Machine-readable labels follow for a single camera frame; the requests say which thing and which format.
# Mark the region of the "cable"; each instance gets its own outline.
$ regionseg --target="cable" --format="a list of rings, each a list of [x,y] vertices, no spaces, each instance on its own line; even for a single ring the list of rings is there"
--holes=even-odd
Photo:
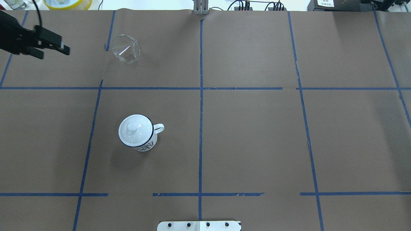
[[[244,7],[244,3],[241,0],[235,0],[233,3],[231,3],[231,5],[229,6],[229,8],[227,10],[230,10],[230,7],[235,3],[235,2],[240,2],[241,3],[241,8]]]
[[[275,2],[270,2],[270,3],[267,4],[267,6],[266,6],[266,8],[264,9],[264,11],[266,11],[266,10],[268,9],[268,6],[269,6],[271,3],[274,4],[274,7],[275,7]]]
[[[249,2],[260,2],[260,1],[249,1]],[[270,2],[261,2],[261,3],[270,3]]]
[[[100,2],[100,5],[99,5],[98,10],[100,10],[100,6],[103,4],[103,1],[104,1],[104,0],[102,0],[102,2]]]
[[[213,9],[213,8],[217,8],[217,9],[220,9],[220,10],[224,11],[224,10],[221,9],[220,7],[212,7],[212,8],[210,8],[210,9]]]
[[[273,11],[284,11],[284,4],[278,1],[277,4],[274,5]]]
[[[39,10],[39,7],[37,6],[36,0],[33,0],[33,3],[34,3],[34,6],[36,7],[37,16],[39,17],[39,24],[41,27],[43,27],[42,17],[40,15],[40,10]]]

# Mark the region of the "white container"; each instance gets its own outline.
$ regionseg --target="white container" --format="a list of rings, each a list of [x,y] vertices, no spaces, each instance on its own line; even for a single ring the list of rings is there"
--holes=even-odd
[[[164,130],[164,124],[153,125],[145,115],[131,115],[121,122],[118,137],[126,146],[145,152],[157,143],[157,134]]]

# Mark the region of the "metal bracket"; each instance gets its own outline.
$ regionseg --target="metal bracket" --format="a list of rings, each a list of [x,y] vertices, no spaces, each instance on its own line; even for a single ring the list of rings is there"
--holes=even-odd
[[[240,221],[160,222],[157,231],[241,231]]]
[[[194,14],[208,14],[208,0],[194,0]]]

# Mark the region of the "blue tape line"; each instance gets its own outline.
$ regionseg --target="blue tape line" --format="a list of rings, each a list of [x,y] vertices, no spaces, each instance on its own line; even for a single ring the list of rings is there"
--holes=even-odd
[[[1,87],[4,90],[98,90],[96,87]]]
[[[203,19],[200,20],[200,135],[199,135],[199,221],[202,220],[203,192]]]
[[[21,22],[21,26],[22,26],[22,27],[24,26],[24,23],[25,23],[25,21],[26,21],[26,19],[27,19],[27,15],[28,15],[28,11],[26,11],[26,13],[24,14],[23,21]],[[2,88],[2,86],[3,86],[3,82],[4,82],[4,79],[5,79],[5,77],[6,77],[7,70],[9,69],[10,62],[12,61],[12,56],[13,56],[13,54],[10,54],[9,60],[7,61],[6,67],[5,67],[4,71],[3,71],[3,76],[2,76],[2,78],[1,78],[1,80],[0,80],[0,88]]]
[[[27,15],[28,15],[28,11],[26,11],[26,13],[24,14],[24,18],[23,18],[23,21],[21,22],[21,26],[24,26],[25,21],[27,19]]]
[[[402,96],[401,89],[399,87],[397,76],[395,75],[394,68],[393,68],[393,65],[391,63],[390,56],[388,55],[387,47],[385,46],[384,38],[383,38],[383,35],[381,33],[380,25],[378,23],[378,17],[377,17],[377,12],[376,11],[374,11],[374,18],[375,18],[375,24],[377,25],[378,34],[380,35],[381,43],[382,43],[383,48],[384,48],[384,52],[387,56],[387,61],[388,61],[388,64],[390,66],[391,73],[393,74],[395,85],[397,86],[399,98],[401,99],[402,107],[404,108],[405,116],[407,117],[408,125],[411,128],[411,118],[410,118],[410,115],[408,114],[407,106],[405,105],[404,98]]]
[[[203,88],[204,90],[282,90],[282,88]]]
[[[90,139],[88,141],[88,147],[87,147],[87,155],[85,156],[83,177],[81,179],[80,193],[83,193],[83,189],[84,189],[85,175],[87,173],[88,159],[90,157],[91,142],[92,142],[93,134],[94,134],[94,126],[95,126],[95,123],[96,123],[97,109],[99,108],[99,102],[100,102],[100,95],[101,95],[101,92],[102,92],[102,86],[103,86],[103,80],[100,82],[99,92],[97,94],[96,107],[94,109],[94,116],[93,116],[93,123],[91,125],[91,131],[90,131]]]
[[[203,196],[261,196],[263,192],[231,192],[231,193],[215,193],[206,192],[202,193]]]
[[[200,90],[200,88],[168,88],[168,87],[104,87],[103,90]]]
[[[77,201],[76,216],[74,217],[73,231],[76,231],[76,229],[77,229],[77,221],[79,220],[81,198],[82,197],[79,196],[79,199]]]
[[[261,196],[263,192],[172,192],[172,193],[153,193],[153,196]]]
[[[171,193],[153,193],[153,196],[199,196],[198,192],[171,192]]]
[[[92,142],[93,134],[94,134],[94,126],[96,124],[97,109],[99,108],[99,102],[100,102],[100,95],[101,95],[101,92],[102,92],[102,86],[103,86],[103,80],[100,82],[99,93],[97,94],[97,100],[96,100],[96,107],[94,109],[93,123],[91,125],[90,139],[88,141],[88,147],[87,147],[87,155],[85,156],[83,177],[81,179],[81,186],[80,186],[80,193],[81,194],[83,193],[83,190],[84,190],[85,175],[87,173],[88,160],[90,158],[91,142]],[[76,209],[76,216],[74,217],[73,231],[76,231],[76,228],[77,228],[77,220],[79,218],[79,213],[80,213],[81,197],[82,196],[79,196],[79,200],[77,201],[77,209]]]
[[[0,196],[109,196],[108,193],[3,192]]]
[[[109,48],[110,48],[110,40],[111,40],[111,33],[113,32],[114,17],[115,17],[115,10],[113,10],[113,16],[111,17],[111,25],[110,25],[109,39],[107,40],[107,45],[105,46],[106,51],[108,51]]]
[[[3,82],[4,82],[4,78],[6,77],[7,70],[8,70],[8,68],[9,68],[10,62],[12,61],[12,57],[13,57],[13,54],[10,54],[9,60],[7,61],[6,67],[4,68],[4,71],[3,71],[3,76],[2,76],[2,78],[1,78],[1,80],[0,80],[0,88],[2,88],[2,85],[3,85]]]
[[[297,90],[398,90],[398,88],[297,88]]]
[[[203,197],[199,196],[199,221],[203,220],[203,215],[202,215],[202,211],[203,211]]]
[[[300,71],[298,70],[298,65],[297,65],[297,51],[296,51],[296,44],[294,42],[294,33],[293,33],[293,26],[292,26],[292,23],[291,23],[291,14],[290,14],[290,12],[287,12],[287,13],[288,13],[288,22],[289,22],[289,25],[290,25],[291,42],[292,42],[292,45],[293,45],[294,62],[295,62],[295,65],[296,65],[296,72],[297,72],[297,76],[298,76],[298,87],[302,88],[301,78],[300,78]],[[304,96],[302,94],[302,90],[300,89],[299,91],[300,91],[300,98],[301,98],[302,114],[304,116],[305,132],[307,134],[308,150],[309,150],[309,155],[310,155],[310,159],[311,159],[311,171],[312,171],[312,178],[313,178],[313,181],[314,181],[314,189],[315,189],[315,192],[318,193],[318,185],[317,185],[317,177],[316,177],[316,173],[315,173],[314,157],[313,157],[313,154],[312,154],[311,139],[310,139],[309,130],[308,130],[307,114],[305,112]],[[321,229],[321,231],[324,231],[323,215],[322,215],[322,212],[321,212],[320,197],[318,195],[316,195],[316,200],[317,200],[318,217],[319,217],[319,221],[320,221],[320,229]]]
[[[98,87],[0,87],[4,90],[98,90]],[[282,90],[275,88],[203,88],[203,90]],[[103,87],[102,90],[201,90],[196,87]]]
[[[411,195],[411,192],[301,192],[300,196]]]

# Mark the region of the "label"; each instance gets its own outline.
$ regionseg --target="label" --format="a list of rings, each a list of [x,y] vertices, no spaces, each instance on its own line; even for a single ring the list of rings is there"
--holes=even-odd
[[[319,6],[334,7],[334,0],[317,0]]]
[[[4,0],[12,9],[17,9],[24,4],[24,0]]]

